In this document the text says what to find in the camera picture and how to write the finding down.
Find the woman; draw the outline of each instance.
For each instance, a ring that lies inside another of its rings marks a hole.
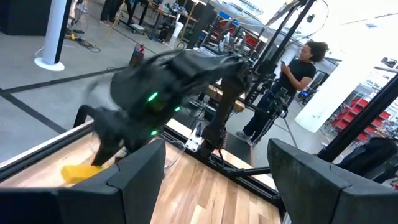
[[[310,84],[317,71],[313,63],[322,61],[328,50],[328,44],[324,42],[310,41],[306,43],[300,51],[299,59],[291,61],[289,66],[282,63],[279,82],[272,86],[270,92],[277,93],[281,88],[285,88],[287,96],[290,97],[288,102],[290,104],[297,90],[302,91]],[[261,98],[257,105],[258,108],[267,109],[268,94],[270,93],[266,93]],[[269,122],[269,118],[264,113],[257,111],[243,131],[238,131],[236,135],[245,140],[250,146],[254,146],[268,131],[266,129],[267,122]]]

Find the desk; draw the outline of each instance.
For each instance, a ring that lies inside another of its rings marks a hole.
[[[78,131],[90,123],[91,121],[65,134]],[[189,128],[174,119],[167,126],[187,136],[191,133]],[[91,134],[83,136],[0,183],[0,187],[67,187],[60,175],[61,168],[70,164],[89,164],[94,156],[92,145],[97,146],[98,141]],[[170,144],[167,144],[166,150],[167,160],[172,160],[178,153],[178,149]],[[251,167],[224,150],[221,153],[224,159],[237,167]],[[0,166],[16,159],[3,162]],[[274,188],[272,179],[267,175],[256,178]],[[166,173],[151,223],[280,224],[280,218],[275,206],[184,153]]]
[[[214,85],[209,85],[209,88],[208,88],[208,91],[206,94],[208,96],[210,96],[210,98],[212,98],[213,100],[216,100],[217,102],[220,102],[221,97],[223,97],[223,91],[220,90],[219,88],[215,87]],[[241,100],[244,100],[245,93],[243,93],[239,97]],[[236,100],[233,109],[235,112],[242,112],[245,109],[244,103],[242,103],[239,100]]]

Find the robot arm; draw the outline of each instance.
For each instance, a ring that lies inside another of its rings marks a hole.
[[[140,149],[179,110],[185,97],[202,92],[220,78],[223,79],[223,99],[233,100],[233,105],[234,97],[225,87],[232,87],[234,92],[241,94],[249,87],[247,70],[248,61],[240,55],[204,57],[194,50],[185,50],[156,55],[138,68],[115,74],[110,92],[119,110],[94,110],[94,132],[101,140],[101,146],[93,165],[100,166],[108,161],[120,150],[122,142],[128,153]],[[220,132],[222,121],[228,117],[226,110],[221,112],[218,113],[221,122],[215,122],[217,130],[212,131],[214,133]]]

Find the white pillar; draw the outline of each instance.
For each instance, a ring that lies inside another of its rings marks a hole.
[[[49,22],[42,51],[42,57],[36,58],[36,65],[51,71],[62,71],[65,66],[59,62],[64,36],[64,26],[68,20],[67,0],[52,0]]]
[[[307,103],[296,117],[296,122],[315,133],[333,114],[347,96],[369,75],[383,57],[387,33],[377,27],[361,24],[359,29],[340,32],[345,41],[345,57],[319,92]]]

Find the yellow object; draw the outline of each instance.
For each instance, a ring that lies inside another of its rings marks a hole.
[[[66,184],[77,184],[101,172],[104,168],[91,165],[67,165],[61,170]]]

